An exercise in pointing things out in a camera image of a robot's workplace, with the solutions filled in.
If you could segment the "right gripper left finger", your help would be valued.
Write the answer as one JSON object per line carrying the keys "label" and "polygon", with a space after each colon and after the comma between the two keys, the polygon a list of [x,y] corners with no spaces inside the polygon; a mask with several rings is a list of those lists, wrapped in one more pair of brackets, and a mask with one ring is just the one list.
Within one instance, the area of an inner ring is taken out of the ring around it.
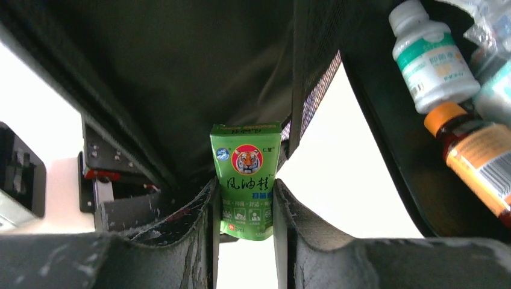
{"label": "right gripper left finger", "polygon": [[215,288],[219,183],[133,238],[106,232],[1,235],[2,288]]}

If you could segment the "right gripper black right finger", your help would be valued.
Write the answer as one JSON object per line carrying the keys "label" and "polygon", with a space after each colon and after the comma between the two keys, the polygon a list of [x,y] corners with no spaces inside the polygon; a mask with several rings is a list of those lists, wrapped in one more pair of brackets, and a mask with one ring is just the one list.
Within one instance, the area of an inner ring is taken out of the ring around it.
{"label": "right gripper black right finger", "polygon": [[510,247],[487,238],[355,238],[309,210],[277,179],[280,288],[509,288]]}

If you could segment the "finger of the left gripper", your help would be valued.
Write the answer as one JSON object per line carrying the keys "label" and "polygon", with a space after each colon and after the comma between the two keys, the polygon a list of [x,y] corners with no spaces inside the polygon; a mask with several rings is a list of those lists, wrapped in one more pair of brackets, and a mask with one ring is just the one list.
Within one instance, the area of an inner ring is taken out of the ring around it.
{"label": "finger of the left gripper", "polygon": [[81,212],[92,214],[97,231],[134,234],[176,211],[176,204],[85,120],[82,130],[79,205]]}

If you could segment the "red black medicine kit bag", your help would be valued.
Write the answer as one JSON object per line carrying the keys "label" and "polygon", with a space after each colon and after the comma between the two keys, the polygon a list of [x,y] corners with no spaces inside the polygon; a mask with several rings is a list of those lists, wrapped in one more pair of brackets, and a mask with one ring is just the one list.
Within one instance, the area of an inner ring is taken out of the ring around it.
{"label": "red black medicine kit bag", "polygon": [[510,241],[452,172],[398,66],[398,1],[2,1],[2,37],[150,177],[213,176],[215,124],[293,124],[340,57],[419,231]]}

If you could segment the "small green box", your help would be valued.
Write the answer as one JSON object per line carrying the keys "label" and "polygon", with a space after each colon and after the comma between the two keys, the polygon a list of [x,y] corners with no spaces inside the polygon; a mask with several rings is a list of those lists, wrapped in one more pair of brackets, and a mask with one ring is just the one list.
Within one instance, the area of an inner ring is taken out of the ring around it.
{"label": "small green box", "polygon": [[244,240],[266,240],[273,234],[272,188],[280,154],[280,123],[214,125],[210,141],[222,198],[221,232]]}

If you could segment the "amber medicine bottle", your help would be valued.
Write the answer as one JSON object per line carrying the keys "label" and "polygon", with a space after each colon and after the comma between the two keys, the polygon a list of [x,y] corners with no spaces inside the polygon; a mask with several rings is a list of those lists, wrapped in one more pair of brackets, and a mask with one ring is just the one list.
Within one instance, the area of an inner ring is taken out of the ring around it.
{"label": "amber medicine bottle", "polygon": [[424,126],[442,143],[447,166],[510,227],[510,129],[454,102],[431,110]]}

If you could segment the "clear white cap bottle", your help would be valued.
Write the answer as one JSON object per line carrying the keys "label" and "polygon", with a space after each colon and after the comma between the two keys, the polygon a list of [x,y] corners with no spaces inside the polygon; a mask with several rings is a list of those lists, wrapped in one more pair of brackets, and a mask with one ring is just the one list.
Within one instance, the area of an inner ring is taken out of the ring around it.
{"label": "clear white cap bottle", "polygon": [[389,24],[396,38],[392,56],[419,114],[444,102],[459,104],[480,90],[449,26],[431,20],[420,1],[396,6]]}

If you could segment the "teal gauze packet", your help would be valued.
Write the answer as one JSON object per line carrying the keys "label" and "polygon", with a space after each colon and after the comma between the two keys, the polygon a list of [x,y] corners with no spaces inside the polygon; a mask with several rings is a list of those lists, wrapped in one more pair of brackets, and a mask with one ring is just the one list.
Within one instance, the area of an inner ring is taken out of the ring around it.
{"label": "teal gauze packet", "polygon": [[482,119],[510,128],[510,60],[482,85],[473,104]]}

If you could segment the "blue cotton swab bag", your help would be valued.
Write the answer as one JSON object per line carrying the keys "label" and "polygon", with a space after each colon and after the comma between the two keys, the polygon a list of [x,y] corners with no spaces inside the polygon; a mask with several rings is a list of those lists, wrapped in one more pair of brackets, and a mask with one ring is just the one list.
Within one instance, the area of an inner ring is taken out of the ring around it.
{"label": "blue cotton swab bag", "polygon": [[480,84],[492,78],[510,61],[510,1],[446,1],[473,19],[463,33],[476,45],[469,59],[472,74]]}

